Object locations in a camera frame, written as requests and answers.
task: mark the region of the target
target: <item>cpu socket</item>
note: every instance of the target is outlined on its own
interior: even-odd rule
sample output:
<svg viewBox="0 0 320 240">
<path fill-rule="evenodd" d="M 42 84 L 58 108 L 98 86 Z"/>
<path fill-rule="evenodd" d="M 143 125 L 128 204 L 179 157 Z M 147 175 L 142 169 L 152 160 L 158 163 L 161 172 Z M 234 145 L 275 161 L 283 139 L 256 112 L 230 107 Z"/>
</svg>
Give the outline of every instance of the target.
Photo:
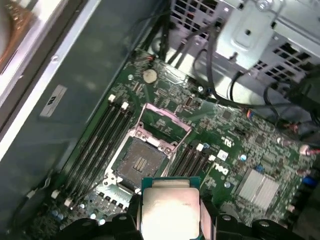
<svg viewBox="0 0 320 240">
<path fill-rule="evenodd" d="M 156 138 L 144 128 L 142 116 L 145 110 L 168 117 L 185 131 L 179 142 L 167 142 Z M 103 184 L 119 185 L 132 192 L 139 192 L 144 177 L 154 177 L 156 173 L 166 176 L 175 161 L 177 149 L 191 132 L 191 127 L 183 123 L 172 112 L 146 103 L 135 126 L 127 132 L 105 170 Z"/>
</svg>

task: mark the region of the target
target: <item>microchip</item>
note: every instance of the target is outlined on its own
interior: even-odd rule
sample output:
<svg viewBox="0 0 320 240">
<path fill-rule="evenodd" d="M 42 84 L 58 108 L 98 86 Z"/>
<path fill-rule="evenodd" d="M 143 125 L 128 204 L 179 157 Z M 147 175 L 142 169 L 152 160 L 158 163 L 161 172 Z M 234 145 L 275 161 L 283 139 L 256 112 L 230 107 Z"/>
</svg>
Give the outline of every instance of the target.
<svg viewBox="0 0 320 240">
<path fill-rule="evenodd" d="M 265 141 L 265 138 L 261 135 L 258 135 L 255 139 L 255 143 L 259 144 L 259 145 L 262 145 L 264 143 L 264 141 Z"/>
<path fill-rule="evenodd" d="M 231 118 L 231 112 L 229 111 L 224 111 L 224 113 L 222 114 L 222 117 L 225 119 L 225 120 L 229 120 Z"/>
</svg>

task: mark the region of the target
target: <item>motherboard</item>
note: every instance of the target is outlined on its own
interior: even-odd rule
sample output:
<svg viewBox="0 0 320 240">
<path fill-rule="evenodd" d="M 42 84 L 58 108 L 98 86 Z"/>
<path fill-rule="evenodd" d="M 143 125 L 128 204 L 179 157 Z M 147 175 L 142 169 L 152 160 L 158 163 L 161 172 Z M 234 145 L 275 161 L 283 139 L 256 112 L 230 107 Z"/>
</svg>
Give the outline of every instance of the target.
<svg viewBox="0 0 320 240">
<path fill-rule="evenodd" d="M 127 211 L 144 177 L 195 177 L 222 213 L 250 226 L 280 222 L 313 156 L 285 143 L 247 109 L 221 106 L 210 89 L 139 52 L 119 73 L 26 228 L 50 239 L 80 218 L 100 225 Z"/>
</svg>

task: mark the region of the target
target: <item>chipset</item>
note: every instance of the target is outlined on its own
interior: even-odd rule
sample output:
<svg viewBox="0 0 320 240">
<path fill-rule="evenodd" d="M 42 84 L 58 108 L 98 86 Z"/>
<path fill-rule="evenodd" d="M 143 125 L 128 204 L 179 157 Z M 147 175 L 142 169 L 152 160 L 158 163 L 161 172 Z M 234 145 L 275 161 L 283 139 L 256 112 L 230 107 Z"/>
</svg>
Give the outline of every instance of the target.
<svg viewBox="0 0 320 240">
<path fill-rule="evenodd" d="M 263 210 L 267 210 L 278 188 L 277 182 L 254 169 L 249 169 L 235 193 Z"/>
</svg>

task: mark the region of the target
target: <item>green circuit board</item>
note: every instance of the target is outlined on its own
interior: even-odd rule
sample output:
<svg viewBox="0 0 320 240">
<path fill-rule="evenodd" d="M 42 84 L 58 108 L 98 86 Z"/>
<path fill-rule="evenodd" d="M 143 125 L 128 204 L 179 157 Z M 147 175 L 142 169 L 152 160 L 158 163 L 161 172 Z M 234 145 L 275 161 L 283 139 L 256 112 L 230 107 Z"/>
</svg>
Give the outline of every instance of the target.
<svg viewBox="0 0 320 240">
<path fill-rule="evenodd" d="M 55 188 L 63 190 L 66 186 L 65 182 L 70 177 L 69 172 L 77 165 L 79 155 L 82 154 L 86 142 L 95 133 L 105 109 L 110 107 L 110 96 L 112 95 L 115 96 L 114 102 L 120 105 L 124 102 L 128 104 L 131 115 L 123 131 L 117 135 L 114 148 L 101 165 L 95 183 L 103 178 L 105 168 L 128 129 L 137 123 L 143 106 L 150 103 L 159 109 L 166 109 L 174 113 L 182 122 L 191 127 L 190 134 L 177 150 L 176 159 L 182 157 L 185 149 L 192 142 L 196 141 L 203 145 L 209 158 L 198 173 L 201 178 L 201 194 L 209 192 L 212 195 L 212 202 L 218 208 L 223 205 L 231 206 L 247 225 L 261 218 L 280 220 L 302 179 L 301 175 L 296 174 L 296 170 L 310 168 L 314 157 L 300 155 L 298 144 L 288 146 L 279 144 L 277 139 L 280 136 L 273 133 L 274 127 L 258 116 L 255 115 L 249 120 L 247 112 L 242 109 L 229 108 L 206 101 L 208 97 L 206 90 L 199 90 L 201 86 L 193 79 L 160 60 L 156 59 L 152 65 L 152 69 L 157 73 L 155 83 L 146 83 L 143 74 L 148 68 L 150 68 L 148 55 L 142 53 L 135 61 L 129 61 L 119 73 L 60 173 Z M 151 111 L 145 111 L 141 121 L 154 136 L 166 139 L 167 142 L 178 143 L 186 134 L 186 131 L 167 117 Z M 119 156 L 125 155 L 126 151 L 123 149 Z M 118 157 L 114 165 L 121 164 L 121 159 Z M 167 165 L 168 161 L 164 160 L 155 176 L 160 176 Z M 175 162 L 171 167 L 173 169 L 176 167 Z M 239 196 L 240 185 L 243 184 L 246 174 L 251 169 L 278 185 L 267 209 Z M 123 209 L 129 205 L 130 195 L 133 194 L 128 190 L 118 189 L 115 185 L 111 189 L 110 186 L 106 187 L 103 184 L 95 189 L 94 194 L 97 195 L 99 192 L 104 192 L 105 196 L 110 196 L 112 200 L 121 203 Z M 68 222 L 63 223 L 68 225 L 77 218 L 92 212 L 96 203 L 95 199 L 92 201 L 92 196 L 90 198 L 91 201 L 88 198 L 84 200 L 89 207 L 83 214 L 71 214 L 67 208 L 62 210 L 61 205 L 63 204 L 59 205 L 55 201 L 51 201 L 53 206 L 50 206 L 50 211 L 60 208 L 65 216 L 69 216 Z M 103 215 L 103 209 L 99 207 L 100 215 Z M 48 218 L 50 216 L 45 216 L 40 222 L 48 223 Z M 38 232 L 41 232 L 40 222 L 38 220 L 33 225 Z"/>
</svg>

